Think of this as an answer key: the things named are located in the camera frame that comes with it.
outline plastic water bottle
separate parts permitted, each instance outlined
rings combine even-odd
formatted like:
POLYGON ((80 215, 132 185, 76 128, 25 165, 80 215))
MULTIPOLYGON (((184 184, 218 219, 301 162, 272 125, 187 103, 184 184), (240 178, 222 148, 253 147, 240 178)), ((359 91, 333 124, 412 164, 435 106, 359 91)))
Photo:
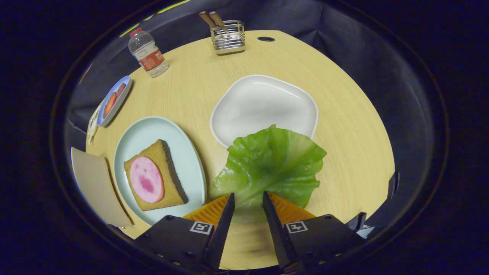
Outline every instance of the plastic water bottle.
POLYGON ((149 32, 139 28, 129 36, 131 37, 128 44, 129 51, 151 77, 157 77, 168 69, 168 61, 159 51, 149 32))

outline wooden table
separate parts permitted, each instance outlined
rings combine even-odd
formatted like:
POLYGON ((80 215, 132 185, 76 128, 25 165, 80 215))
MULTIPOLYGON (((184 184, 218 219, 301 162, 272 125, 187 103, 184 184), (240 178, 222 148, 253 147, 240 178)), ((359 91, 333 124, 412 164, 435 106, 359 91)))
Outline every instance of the wooden table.
MULTIPOLYGON (((319 108, 313 140, 328 154, 316 175, 321 185, 312 193, 306 210, 314 215, 332 214, 342 222, 360 211, 374 213, 387 197, 394 157, 387 132, 367 96, 333 61, 283 32, 247 31, 246 46, 245 52, 218 56, 211 39, 205 38, 165 53, 170 67, 156 78, 137 69, 131 74, 133 87, 119 113, 107 128, 97 130, 93 144, 87 144, 87 153, 107 158, 115 179, 114 152, 124 131, 143 117, 166 117, 194 143, 210 186, 227 159, 226 149, 209 128, 212 110, 236 80, 251 74, 268 75, 302 88, 319 108), (275 41, 259 41, 260 36, 275 41)), ((133 225, 122 231, 137 238, 149 226, 124 201, 123 207, 133 225)), ((221 268, 276 264, 267 223, 231 224, 221 268)))

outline chopsticks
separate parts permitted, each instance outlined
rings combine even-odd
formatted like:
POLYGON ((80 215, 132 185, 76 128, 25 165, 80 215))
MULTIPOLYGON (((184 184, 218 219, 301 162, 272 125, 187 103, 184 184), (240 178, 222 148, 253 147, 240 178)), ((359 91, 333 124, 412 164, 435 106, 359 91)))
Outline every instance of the chopsticks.
MULTIPOLYGON (((222 21, 221 17, 219 14, 215 11, 211 11, 210 13, 207 13, 206 11, 201 11, 199 12, 199 16, 209 25, 209 27, 216 27, 217 25, 219 27, 224 27, 224 21, 222 21)), ((229 37, 229 31, 224 28, 224 31, 227 33, 227 36, 229 37)), ((222 34, 219 31, 219 38, 222 38, 222 34)))

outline yellow tape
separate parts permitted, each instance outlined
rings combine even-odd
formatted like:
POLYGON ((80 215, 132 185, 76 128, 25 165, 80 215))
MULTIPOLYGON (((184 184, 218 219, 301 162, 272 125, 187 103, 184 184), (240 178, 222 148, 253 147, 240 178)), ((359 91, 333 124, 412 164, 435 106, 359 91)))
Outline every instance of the yellow tape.
POLYGON ((180 6, 180 5, 182 5, 182 4, 185 4, 185 3, 187 3, 188 1, 190 1, 190 0, 185 0, 185 1, 182 1, 182 2, 180 2, 180 3, 176 3, 176 4, 173 4, 173 5, 169 6, 169 7, 166 7, 166 8, 164 8, 164 9, 162 9, 162 10, 158 11, 158 14, 160 14, 160 13, 164 13, 165 11, 167 11, 167 10, 169 10, 169 9, 173 9, 173 8, 174 8, 174 7, 176 7, 176 6, 180 6))
POLYGON ((151 17, 153 17, 153 15, 146 17, 145 19, 143 19, 143 21, 148 21, 151 17))
POLYGON ((132 31, 133 29, 135 29, 137 26, 139 26, 139 23, 137 23, 136 25, 132 26, 130 29, 128 29, 125 33, 121 34, 119 37, 123 37, 124 35, 126 35, 128 32, 132 31))

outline white plate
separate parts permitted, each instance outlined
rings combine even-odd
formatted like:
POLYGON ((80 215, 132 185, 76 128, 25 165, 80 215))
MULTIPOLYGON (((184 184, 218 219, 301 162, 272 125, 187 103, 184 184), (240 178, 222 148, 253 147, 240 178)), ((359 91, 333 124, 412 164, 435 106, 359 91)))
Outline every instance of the white plate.
POLYGON ((127 76, 124 76, 107 93, 107 95, 104 98, 104 101, 102 101, 102 106, 100 107, 100 111, 98 112, 98 117, 97 117, 97 126, 98 127, 105 126, 105 125, 107 125, 112 120, 112 118, 115 116, 115 114, 117 113, 117 111, 121 107, 122 103, 126 99, 126 96, 129 93, 129 90, 131 89, 131 84, 132 83, 133 82, 132 82, 131 78, 128 75, 127 76), (111 97, 111 94, 113 92, 116 92, 119 89, 119 87, 122 85, 122 83, 126 83, 126 87, 122 91, 121 95, 116 99, 116 101, 114 103, 114 106, 112 106, 112 109, 109 111, 109 113, 107 114, 107 116, 105 118, 103 118, 104 109, 105 109, 105 105, 107 105, 107 101, 111 97))
POLYGON ((114 174, 122 199, 141 220, 150 226, 165 215, 181 217, 205 203, 205 176, 195 147, 180 127, 163 117, 145 117, 125 131, 115 149, 114 174), (129 187, 124 162, 139 154, 157 139, 166 141, 170 148, 175 171, 188 197, 188 202, 179 206, 142 211, 129 187))
POLYGON ((224 147, 277 124, 314 137, 319 112, 314 99, 302 89, 266 75, 249 75, 236 81, 211 114, 212 135, 224 147))

